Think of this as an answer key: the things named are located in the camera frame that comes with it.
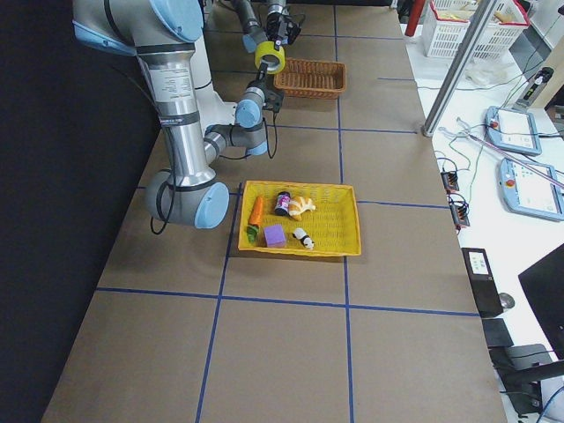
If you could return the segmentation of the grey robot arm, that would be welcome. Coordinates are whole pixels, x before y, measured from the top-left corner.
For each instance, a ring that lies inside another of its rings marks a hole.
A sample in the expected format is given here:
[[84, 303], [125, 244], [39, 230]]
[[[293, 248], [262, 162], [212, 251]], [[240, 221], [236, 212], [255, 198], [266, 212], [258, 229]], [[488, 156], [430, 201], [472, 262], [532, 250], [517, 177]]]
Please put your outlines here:
[[249, 53], [258, 51], [258, 47], [271, 41], [276, 50], [285, 45], [292, 45], [301, 33], [304, 14], [292, 15], [286, 1], [266, 1], [266, 20], [262, 21], [255, 14], [250, 1], [231, 1], [231, 7], [237, 14], [243, 31], [242, 42]]
[[232, 3], [257, 75], [238, 102], [215, 92], [204, 43], [204, 7], [198, 1], [76, 1], [76, 38], [90, 48], [134, 56], [167, 141], [171, 167], [145, 190], [152, 219], [199, 229], [225, 217], [229, 191], [212, 162], [228, 147], [250, 155], [267, 151], [263, 112], [277, 113], [284, 94], [273, 77], [285, 67], [284, 39], [264, 30], [248, 1]]

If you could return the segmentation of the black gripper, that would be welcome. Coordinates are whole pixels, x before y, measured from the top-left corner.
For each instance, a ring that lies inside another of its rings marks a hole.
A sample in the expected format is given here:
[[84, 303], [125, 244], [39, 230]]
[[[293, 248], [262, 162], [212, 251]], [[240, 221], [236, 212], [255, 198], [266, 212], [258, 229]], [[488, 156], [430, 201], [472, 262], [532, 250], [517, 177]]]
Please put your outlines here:
[[258, 68], [256, 79], [251, 82], [253, 87], [260, 89], [263, 92], [267, 92], [269, 90], [268, 68], [268, 63], [261, 63]]
[[302, 21], [296, 21], [292, 15], [278, 11], [269, 12], [266, 19], [266, 36], [273, 41], [277, 51], [282, 45], [292, 45], [301, 33]]

